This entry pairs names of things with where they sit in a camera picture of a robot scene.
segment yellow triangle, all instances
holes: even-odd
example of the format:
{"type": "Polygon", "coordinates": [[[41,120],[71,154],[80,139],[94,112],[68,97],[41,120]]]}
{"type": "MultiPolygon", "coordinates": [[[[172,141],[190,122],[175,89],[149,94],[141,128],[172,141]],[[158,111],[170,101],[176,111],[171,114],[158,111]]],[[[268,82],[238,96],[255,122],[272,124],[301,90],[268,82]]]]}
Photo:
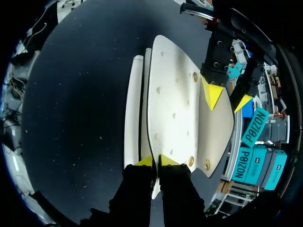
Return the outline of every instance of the yellow triangle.
{"type": "Polygon", "coordinates": [[[143,165],[152,166],[152,156],[151,155],[145,159],[142,159],[140,162],[137,162],[135,164],[135,166],[143,166],[143,165]]]}
{"type": "Polygon", "coordinates": [[[161,158],[162,166],[167,166],[167,165],[176,166],[176,165],[179,165],[178,162],[175,162],[174,160],[171,160],[169,157],[166,157],[165,155],[160,155],[159,158],[161,158]]]}
{"type": "Polygon", "coordinates": [[[239,103],[239,105],[237,106],[235,112],[237,112],[238,110],[240,110],[246,103],[248,103],[253,97],[248,96],[248,95],[244,95],[241,102],[239,103]]]}
{"type": "Polygon", "coordinates": [[[224,87],[209,84],[203,76],[202,76],[202,85],[204,88],[206,102],[209,108],[213,110],[218,102],[218,99],[224,87]]]}

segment brass screw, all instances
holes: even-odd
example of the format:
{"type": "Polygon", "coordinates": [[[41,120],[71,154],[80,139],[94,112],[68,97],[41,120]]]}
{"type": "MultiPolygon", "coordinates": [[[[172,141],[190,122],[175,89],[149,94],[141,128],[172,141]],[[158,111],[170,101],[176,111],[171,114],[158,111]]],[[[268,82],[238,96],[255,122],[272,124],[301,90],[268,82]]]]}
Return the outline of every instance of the brass screw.
{"type": "Polygon", "coordinates": [[[194,164],[194,160],[195,160],[195,158],[194,158],[193,156],[191,156],[191,157],[189,158],[189,161],[188,161],[188,166],[189,166],[189,167],[191,167],[191,166],[194,164]]]}
{"type": "Polygon", "coordinates": [[[197,81],[198,81],[198,75],[197,75],[197,73],[194,72],[194,73],[193,73],[193,76],[194,76],[194,81],[197,82],[197,81]]]}
{"type": "Polygon", "coordinates": [[[208,171],[210,169],[210,161],[208,159],[206,159],[204,162],[204,165],[205,165],[205,170],[208,171]]]}

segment black tabletop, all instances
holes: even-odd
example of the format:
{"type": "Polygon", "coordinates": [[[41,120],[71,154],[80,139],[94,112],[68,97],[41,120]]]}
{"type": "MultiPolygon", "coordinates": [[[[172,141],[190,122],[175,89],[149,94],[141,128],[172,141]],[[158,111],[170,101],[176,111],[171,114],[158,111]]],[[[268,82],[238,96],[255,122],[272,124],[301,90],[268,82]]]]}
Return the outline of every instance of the black tabletop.
{"type": "MultiPolygon", "coordinates": [[[[133,57],[157,35],[200,67],[210,33],[173,0],[89,0],[50,34],[32,70],[22,115],[22,144],[35,190],[75,222],[108,211],[122,180],[125,104],[133,57]]],[[[193,183],[208,206],[226,160],[193,183]]],[[[164,226],[152,201],[151,226],[164,226]]]]}

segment white board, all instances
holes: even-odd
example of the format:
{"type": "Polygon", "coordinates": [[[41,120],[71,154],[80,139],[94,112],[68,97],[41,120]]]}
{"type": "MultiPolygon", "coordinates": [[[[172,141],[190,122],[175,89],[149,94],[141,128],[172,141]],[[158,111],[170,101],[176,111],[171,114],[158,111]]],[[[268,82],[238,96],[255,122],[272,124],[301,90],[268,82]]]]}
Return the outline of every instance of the white board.
{"type": "Polygon", "coordinates": [[[134,57],[129,78],[124,128],[124,168],[139,161],[139,116],[143,56],[134,57]]]}
{"type": "Polygon", "coordinates": [[[187,164],[192,172],[199,167],[211,177],[232,135],[233,123],[226,89],[211,111],[199,68],[172,41],[157,36],[152,48],[147,105],[148,137],[156,165],[159,155],[164,154],[187,164]]]}
{"type": "Polygon", "coordinates": [[[156,165],[160,154],[196,168],[199,69],[172,41],[154,40],[148,87],[147,124],[156,165]]]}
{"type": "Polygon", "coordinates": [[[197,168],[211,177],[232,136],[234,120],[227,90],[223,89],[215,108],[210,110],[201,86],[199,116],[197,168]]]}

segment cable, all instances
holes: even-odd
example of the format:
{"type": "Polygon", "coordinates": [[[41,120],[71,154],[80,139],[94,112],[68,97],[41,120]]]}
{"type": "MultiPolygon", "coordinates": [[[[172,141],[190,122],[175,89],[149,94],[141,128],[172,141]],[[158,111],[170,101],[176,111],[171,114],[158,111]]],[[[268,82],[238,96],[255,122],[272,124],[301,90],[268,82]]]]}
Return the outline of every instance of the cable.
{"type": "Polygon", "coordinates": [[[5,118],[2,119],[2,121],[5,122],[6,120],[8,120],[9,117],[11,117],[11,116],[10,116],[11,112],[14,112],[14,113],[16,113],[16,114],[18,113],[18,114],[21,115],[21,112],[19,112],[17,109],[19,109],[19,107],[21,106],[22,103],[23,103],[23,102],[20,102],[20,104],[18,105],[18,107],[17,107],[15,110],[12,110],[12,109],[10,109],[9,107],[7,107],[7,109],[10,109],[10,112],[7,114],[7,116],[5,116],[5,118]]]}
{"type": "Polygon", "coordinates": [[[13,78],[11,79],[11,82],[12,82],[12,84],[13,84],[13,89],[14,89],[14,90],[18,93],[18,95],[20,96],[21,102],[23,102],[22,94],[21,94],[21,92],[20,92],[18,89],[16,89],[15,83],[14,83],[14,81],[13,81],[13,78]]]}
{"type": "Polygon", "coordinates": [[[16,81],[19,81],[19,82],[21,82],[22,84],[23,84],[23,86],[25,87],[25,83],[22,81],[22,80],[20,80],[20,79],[17,79],[16,77],[14,77],[13,76],[13,78],[16,80],[16,81]]]}
{"type": "Polygon", "coordinates": [[[43,14],[42,14],[41,17],[36,21],[36,23],[34,24],[34,26],[32,26],[31,29],[33,29],[33,28],[38,24],[38,22],[39,22],[39,21],[41,20],[41,18],[44,16],[44,14],[46,13],[46,11],[47,11],[47,8],[45,8],[43,14]]]}
{"type": "Polygon", "coordinates": [[[26,46],[24,47],[24,50],[27,48],[27,46],[28,46],[28,44],[29,44],[29,41],[31,41],[31,39],[32,39],[36,34],[39,34],[40,32],[42,32],[42,31],[45,29],[46,25],[47,25],[47,23],[44,22],[44,27],[43,27],[40,31],[36,32],[35,34],[33,34],[33,35],[29,38],[29,40],[28,40],[26,46]]]}

